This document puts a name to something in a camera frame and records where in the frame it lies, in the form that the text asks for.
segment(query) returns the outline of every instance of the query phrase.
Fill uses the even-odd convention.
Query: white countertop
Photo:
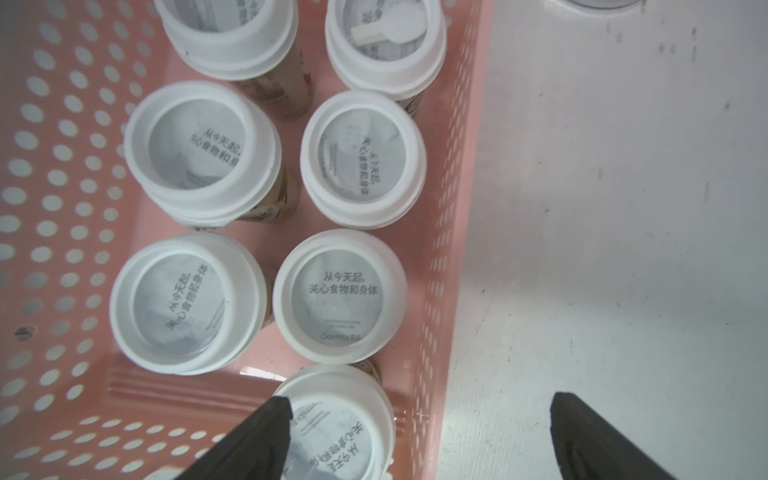
[[[437,478],[560,478],[557,391],[764,478],[768,2],[495,4]]]

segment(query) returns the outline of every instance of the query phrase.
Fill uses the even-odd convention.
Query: pink plastic basket
[[[200,75],[170,47],[152,2],[0,5],[0,478],[186,467],[308,365],[275,326],[225,370],[190,378],[139,369],[112,339],[108,297],[123,262],[184,231],[128,174],[121,130],[148,92]],[[300,9],[317,106],[344,87],[326,56],[325,2],[300,0]],[[409,214],[374,232],[409,281],[402,328],[374,359],[397,416],[397,480],[435,477],[492,1],[445,0],[445,13],[448,57],[416,119],[426,188]],[[309,116],[278,124],[296,172]],[[300,241],[335,227],[302,195],[285,223],[222,232],[277,268]]]

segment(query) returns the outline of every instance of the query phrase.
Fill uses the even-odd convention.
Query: white bottle cap
[[[395,451],[395,414],[370,375],[348,365],[315,365],[275,395],[293,408],[285,480],[384,476]]]
[[[289,345],[319,363],[355,363],[392,339],[408,283],[386,243],[356,230],[304,240],[275,279],[275,321]]]
[[[275,68],[299,28],[296,0],[154,0],[179,56],[209,77],[238,81]]]
[[[254,208],[283,166],[272,121],[207,81],[148,95],[125,130],[125,160],[149,198],[180,223],[223,227]]]
[[[447,26],[439,0],[419,2],[426,10],[427,31],[418,40],[402,45],[387,41],[356,47],[351,41],[352,28],[377,21],[376,16],[399,2],[386,0],[379,7],[376,0],[328,1],[328,57],[333,70],[348,87],[378,91],[401,101],[421,93],[435,80],[448,50]],[[371,12],[378,15],[366,18]],[[388,55],[379,54],[384,48]]]
[[[188,233],[132,256],[114,282],[112,333],[147,370],[193,375],[240,355],[270,313],[253,256],[215,233]]]
[[[371,91],[345,91],[315,111],[301,144],[301,177],[312,201],[343,227],[389,225],[424,187],[427,153],[413,119]]]

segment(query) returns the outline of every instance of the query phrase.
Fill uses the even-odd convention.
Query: perforated basket wall
[[[236,362],[197,377],[145,372],[119,352],[108,298],[122,263],[182,233],[124,166],[122,131],[142,97],[200,78],[170,47],[151,2],[0,3],[0,478],[146,478],[186,467],[308,365],[275,326]],[[394,478],[434,478],[462,264],[491,1],[445,0],[449,53],[417,123],[429,173],[413,210],[377,230],[409,280],[406,320],[374,357],[396,410]],[[323,40],[325,2],[300,0],[315,107],[344,89]],[[309,114],[279,123],[298,171]],[[335,226],[303,193],[287,222],[222,233],[276,269]]]

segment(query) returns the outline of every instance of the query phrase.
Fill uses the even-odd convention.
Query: white plastic spoon
[[[427,12],[421,3],[399,3],[378,22],[364,23],[352,28],[352,43],[357,46],[389,40],[407,43],[427,31]]]

